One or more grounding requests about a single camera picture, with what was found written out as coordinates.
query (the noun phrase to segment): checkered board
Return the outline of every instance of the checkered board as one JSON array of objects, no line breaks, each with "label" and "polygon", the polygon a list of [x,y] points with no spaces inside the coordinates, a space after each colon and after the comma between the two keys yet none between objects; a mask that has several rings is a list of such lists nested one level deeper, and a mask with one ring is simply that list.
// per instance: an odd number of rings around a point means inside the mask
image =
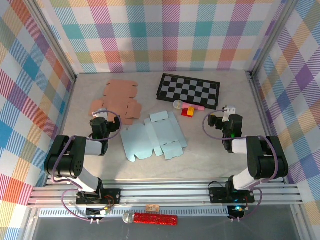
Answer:
[{"label": "checkered board", "polygon": [[163,74],[157,92],[158,100],[188,104],[216,110],[219,100],[220,82],[207,81],[186,76]]}]

